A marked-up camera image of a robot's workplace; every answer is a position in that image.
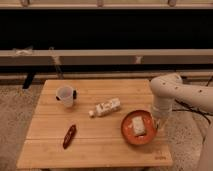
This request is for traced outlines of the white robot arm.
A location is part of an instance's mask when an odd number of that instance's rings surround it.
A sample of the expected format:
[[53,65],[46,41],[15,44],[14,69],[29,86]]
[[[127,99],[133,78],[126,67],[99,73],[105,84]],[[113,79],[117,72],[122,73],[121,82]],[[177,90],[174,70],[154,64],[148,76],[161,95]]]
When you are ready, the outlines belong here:
[[[153,78],[150,89],[153,93],[151,115],[157,128],[165,124],[174,100],[213,114],[213,87],[184,84],[181,76],[173,73]],[[213,123],[208,128],[196,171],[213,171]]]

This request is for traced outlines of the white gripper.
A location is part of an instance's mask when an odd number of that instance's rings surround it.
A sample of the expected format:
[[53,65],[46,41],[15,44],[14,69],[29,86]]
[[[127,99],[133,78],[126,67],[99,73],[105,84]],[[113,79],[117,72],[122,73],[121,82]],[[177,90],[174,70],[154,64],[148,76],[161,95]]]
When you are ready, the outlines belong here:
[[173,100],[168,98],[154,98],[151,105],[151,114],[155,127],[161,129],[172,113]]

